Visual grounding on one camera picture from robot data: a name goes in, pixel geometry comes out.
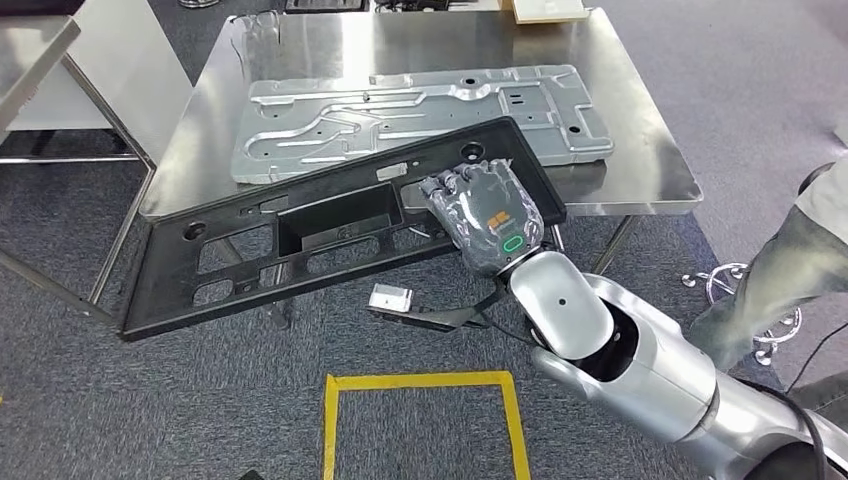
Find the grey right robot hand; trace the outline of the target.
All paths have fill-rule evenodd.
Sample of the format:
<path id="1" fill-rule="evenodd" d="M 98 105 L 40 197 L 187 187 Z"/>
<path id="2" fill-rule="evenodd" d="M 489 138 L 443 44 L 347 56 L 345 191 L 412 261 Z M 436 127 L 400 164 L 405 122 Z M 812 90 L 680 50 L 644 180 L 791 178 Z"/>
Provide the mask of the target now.
<path id="1" fill-rule="evenodd" d="M 468 268 L 494 277 L 540 248 L 543 217 L 509 159 L 460 164 L 418 183 Z"/>

